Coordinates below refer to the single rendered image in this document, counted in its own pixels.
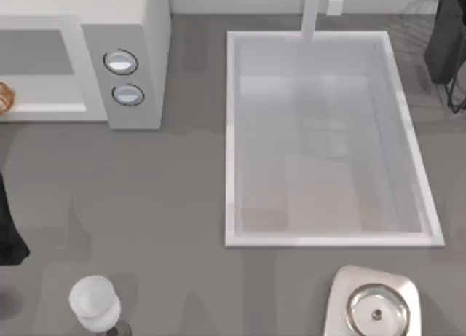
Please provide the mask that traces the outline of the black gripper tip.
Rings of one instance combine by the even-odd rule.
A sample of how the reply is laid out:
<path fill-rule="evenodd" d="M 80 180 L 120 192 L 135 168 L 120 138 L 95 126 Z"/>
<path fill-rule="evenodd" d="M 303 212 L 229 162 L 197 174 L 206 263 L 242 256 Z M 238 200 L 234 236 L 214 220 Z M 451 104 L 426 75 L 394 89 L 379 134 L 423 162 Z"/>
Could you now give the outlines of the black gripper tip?
<path fill-rule="evenodd" d="M 0 267 L 21 265 L 31 252 L 13 221 L 4 178 L 0 173 Z"/>

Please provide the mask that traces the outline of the round microwave knob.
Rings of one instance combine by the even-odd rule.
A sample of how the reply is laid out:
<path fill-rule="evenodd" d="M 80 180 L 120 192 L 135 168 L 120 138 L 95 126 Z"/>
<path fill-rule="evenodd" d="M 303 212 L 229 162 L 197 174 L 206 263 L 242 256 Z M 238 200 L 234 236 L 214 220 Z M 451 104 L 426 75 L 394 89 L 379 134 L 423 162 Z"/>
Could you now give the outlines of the round microwave knob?
<path fill-rule="evenodd" d="M 138 68 L 138 59 L 126 50 L 107 52 L 103 56 L 104 66 L 113 74 L 129 75 Z"/>
<path fill-rule="evenodd" d="M 121 85 L 114 87 L 112 90 L 112 98 L 122 106 L 137 106 L 140 105 L 145 98 L 144 92 L 137 85 Z"/>

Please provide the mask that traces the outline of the tall white tap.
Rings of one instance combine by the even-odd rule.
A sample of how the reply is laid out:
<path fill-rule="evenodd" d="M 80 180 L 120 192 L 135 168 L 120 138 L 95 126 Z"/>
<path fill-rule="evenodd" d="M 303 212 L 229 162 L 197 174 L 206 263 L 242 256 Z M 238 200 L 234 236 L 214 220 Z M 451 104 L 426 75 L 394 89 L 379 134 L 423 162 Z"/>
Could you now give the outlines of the tall white tap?
<path fill-rule="evenodd" d="M 304 0 L 301 19 L 301 36 L 304 40 L 310 40 L 315 32 L 319 3 L 320 0 Z"/>

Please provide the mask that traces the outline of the white sink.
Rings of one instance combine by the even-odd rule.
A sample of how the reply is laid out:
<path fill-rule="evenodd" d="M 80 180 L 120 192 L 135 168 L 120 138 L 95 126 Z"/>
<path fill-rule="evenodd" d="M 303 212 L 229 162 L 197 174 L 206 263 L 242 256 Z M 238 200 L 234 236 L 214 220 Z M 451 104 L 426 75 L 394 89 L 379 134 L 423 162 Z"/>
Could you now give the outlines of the white sink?
<path fill-rule="evenodd" d="M 445 244 L 386 31 L 230 31 L 228 247 Z"/>

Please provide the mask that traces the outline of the pale microwave oven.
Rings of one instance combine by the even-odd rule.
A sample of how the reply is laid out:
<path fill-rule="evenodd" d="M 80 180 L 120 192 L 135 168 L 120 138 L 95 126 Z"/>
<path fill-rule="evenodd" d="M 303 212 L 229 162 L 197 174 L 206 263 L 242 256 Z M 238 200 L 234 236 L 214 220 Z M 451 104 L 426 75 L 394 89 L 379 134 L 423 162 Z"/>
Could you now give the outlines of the pale microwave oven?
<path fill-rule="evenodd" d="M 169 0 L 0 0 L 0 82 L 15 91 L 3 122 L 106 122 L 156 130 L 170 50 Z M 129 75 L 103 64 L 107 52 L 138 59 Z M 122 106 L 114 87 L 137 85 L 144 101 Z"/>

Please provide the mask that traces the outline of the white frosted cup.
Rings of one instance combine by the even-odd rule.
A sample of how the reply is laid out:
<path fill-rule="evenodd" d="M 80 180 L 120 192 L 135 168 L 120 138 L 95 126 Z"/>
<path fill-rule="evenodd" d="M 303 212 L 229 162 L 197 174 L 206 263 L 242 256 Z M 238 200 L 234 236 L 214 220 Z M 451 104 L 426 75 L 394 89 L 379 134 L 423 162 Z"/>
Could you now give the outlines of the white frosted cup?
<path fill-rule="evenodd" d="M 121 300 L 107 277 L 79 279 L 69 292 L 68 303 L 77 321 L 94 336 L 133 336 L 122 318 Z"/>

